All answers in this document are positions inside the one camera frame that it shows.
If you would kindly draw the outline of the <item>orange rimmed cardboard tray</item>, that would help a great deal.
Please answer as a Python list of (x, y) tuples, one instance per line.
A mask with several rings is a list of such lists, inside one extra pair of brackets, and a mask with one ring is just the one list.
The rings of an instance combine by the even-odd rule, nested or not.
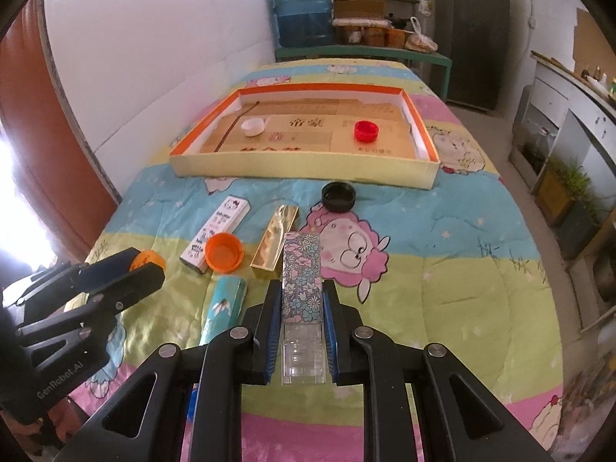
[[(245, 119), (265, 131), (247, 138)], [(354, 138), (357, 121), (376, 123), (373, 143)], [(382, 85), (280, 84), (233, 91), (169, 153), (179, 176), (356, 181), (429, 190), (440, 157), (402, 89)]]

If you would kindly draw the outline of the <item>orange yellow bottle cap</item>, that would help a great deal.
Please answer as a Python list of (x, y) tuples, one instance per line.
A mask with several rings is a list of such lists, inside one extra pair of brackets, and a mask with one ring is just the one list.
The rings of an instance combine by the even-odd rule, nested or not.
[(163, 271), (166, 270), (166, 261), (163, 256), (160, 256), (154, 250), (143, 250), (140, 251), (135, 259), (132, 260), (131, 266), (129, 266), (130, 271), (137, 270), (147, 264), (154, 264), (159, 266)]

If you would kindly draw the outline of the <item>white bottle cap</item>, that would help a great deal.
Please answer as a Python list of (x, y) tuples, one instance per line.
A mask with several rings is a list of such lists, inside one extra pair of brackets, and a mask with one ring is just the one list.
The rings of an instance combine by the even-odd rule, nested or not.
[(240, 128), (245, 137), (258, 137), (263, 133), (263, 131), (265, 131), (265, 121), (262, 118), (245, 119)]

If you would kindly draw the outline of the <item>plastic bag of food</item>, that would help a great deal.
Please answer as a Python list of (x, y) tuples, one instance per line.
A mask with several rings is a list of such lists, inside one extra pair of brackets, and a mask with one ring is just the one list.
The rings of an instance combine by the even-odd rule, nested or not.
[(424, 35), (421, 23), (417, 17), (411, 17), (409, 19), (412, 31), (408, 35), (405, 41), (405, 48), (412, 51), (418, 51), (422, 53), (436, 53), (439, 46), (429, 38), (428, 35)]

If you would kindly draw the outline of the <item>white kitchen counter cabinet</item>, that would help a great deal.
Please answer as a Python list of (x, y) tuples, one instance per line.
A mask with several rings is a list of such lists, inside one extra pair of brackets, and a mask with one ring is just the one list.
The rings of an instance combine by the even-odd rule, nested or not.
[(615, 206), (615, 107), (552, 57), (533, 51), (531, 59), (509, 161), (534, 196), (550, 160), (576, 168), (598, 216), (607, 217)]

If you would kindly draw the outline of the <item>green plant in crate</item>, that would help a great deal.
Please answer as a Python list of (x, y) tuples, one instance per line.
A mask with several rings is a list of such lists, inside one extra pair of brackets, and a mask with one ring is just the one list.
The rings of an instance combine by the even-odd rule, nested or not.
[(575, 161), (547, 160), (534, 202), (556, 236), (562, 258), (576, 258), (599, 232), (604, 210), (589, 175)]

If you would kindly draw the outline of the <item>colourful cartoon sheep quilt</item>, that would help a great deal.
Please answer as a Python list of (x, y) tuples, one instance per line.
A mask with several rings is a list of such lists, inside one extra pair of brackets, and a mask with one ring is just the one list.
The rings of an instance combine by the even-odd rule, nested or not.
[(562, 343), (540, 253), (493, 163), (444, 102), (415, 74), (384, 62), (332, 60), (267, 66), (246, 84), (387, 85), (403, 89), (425, 120), (442, 166), (428, 191), (360, 185), (349, 213), (321, 204), (321, 183), (300, 179), (180, 178), (164, 154), (126, 187), (90, 258), (128, 248), (166, 261), (162, 289), (124, 311), (110, 362), (73, 400), (95, 412), (161, 344), (198, 344), (217, 278), (179, 258), (228, 196), (251, 208), (237, 228), (253, 253), (280, 203), (318, 235), (321, 274), (340, 300), (393, 340), (445, 344), (544, 447), (561, 420)]

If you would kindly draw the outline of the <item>green low bench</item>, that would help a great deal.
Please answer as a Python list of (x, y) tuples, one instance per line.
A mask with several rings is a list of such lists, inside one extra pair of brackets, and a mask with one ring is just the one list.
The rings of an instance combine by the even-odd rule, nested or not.
[(397, 60), (404, 63), (426, 63), (431, 66), (441, 67), (443, 69), (443, 78), (440, 83), (439, 97), (443, 101), (447, 100), (449, 93), (449, 81), (452, 69), (452, 60), (449, 57), (440, 53), (424, 53), (405, 48), (388, 48), (374, 47), (368, 45), (324, 45), (314, 47), (279, 47), (275, 50), (275, 58), (277, 62), (289, 62), (290, 60), (299, 59), (318, 59), (319, 57), (359, 57), (360, 59), (383, 59)]

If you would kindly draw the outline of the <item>blue bottle cap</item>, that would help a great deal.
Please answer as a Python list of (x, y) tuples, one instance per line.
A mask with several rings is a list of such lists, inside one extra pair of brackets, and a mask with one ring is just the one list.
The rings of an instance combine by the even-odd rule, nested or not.
[(192, 425), (194, 424), (194, 416), (196, 403), (198, 402), (198, 385), (194, 384), (192, 386), (190, 397), (189, 397), (189, 405), (187, 410), (187, 424), (192, 429)]

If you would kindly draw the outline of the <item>teal patterned lighter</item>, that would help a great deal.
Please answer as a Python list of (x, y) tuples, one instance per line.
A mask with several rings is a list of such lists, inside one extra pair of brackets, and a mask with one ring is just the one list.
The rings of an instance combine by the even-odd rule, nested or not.
[(246, 291), (248, 284), (239, 276), (223, 275), (217, 281), (199, 339), (200, 345), (209, 344), (238, 323)]

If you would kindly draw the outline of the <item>black bottle cap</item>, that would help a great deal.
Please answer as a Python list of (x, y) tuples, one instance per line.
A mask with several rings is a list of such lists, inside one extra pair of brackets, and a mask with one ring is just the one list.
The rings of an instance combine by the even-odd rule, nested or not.
[(321, 188), (321, 203), (332, 213), (346, 213), (356, 203), (356, 191), (344, 181), (330, 181)]

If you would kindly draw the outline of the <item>blue water jug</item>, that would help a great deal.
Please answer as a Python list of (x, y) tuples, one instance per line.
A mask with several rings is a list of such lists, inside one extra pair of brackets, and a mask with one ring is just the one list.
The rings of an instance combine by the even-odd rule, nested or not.
[(274, 0), (274, 15), (282, 48), (332, 45), (332, 0)]

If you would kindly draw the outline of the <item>floral lighter with clear base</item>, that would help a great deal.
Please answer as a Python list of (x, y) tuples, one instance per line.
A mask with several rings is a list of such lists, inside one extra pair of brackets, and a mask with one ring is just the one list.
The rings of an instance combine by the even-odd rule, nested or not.
[(284, 237), (282, 271), (282, 380), (287, 385), (326, 381), (321, 245), (317, 234)]

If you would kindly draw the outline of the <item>white hello kitty box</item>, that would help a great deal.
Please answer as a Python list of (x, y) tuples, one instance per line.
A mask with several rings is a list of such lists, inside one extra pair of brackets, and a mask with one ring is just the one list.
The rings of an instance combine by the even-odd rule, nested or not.
[(251, 210), (249, 202), (240, 197), (229, 195), (208, 218), (206, 223), (195, 234), (191, 242), (179, 256), (186, 266), (205, 273), (208, 270), (206, 261), (206, 245), (209, 239), (217, 234), (232, 233)]

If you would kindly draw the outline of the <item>gold rectangular box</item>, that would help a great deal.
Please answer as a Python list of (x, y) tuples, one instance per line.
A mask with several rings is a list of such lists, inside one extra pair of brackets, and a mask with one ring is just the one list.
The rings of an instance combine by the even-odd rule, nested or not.
[(251, 269), (256, 278), (280, 278), (285, 235), (296, 230), (299, 214), (300, 208), (293, 204), (280, 204), (276, 207), (252, 258)]

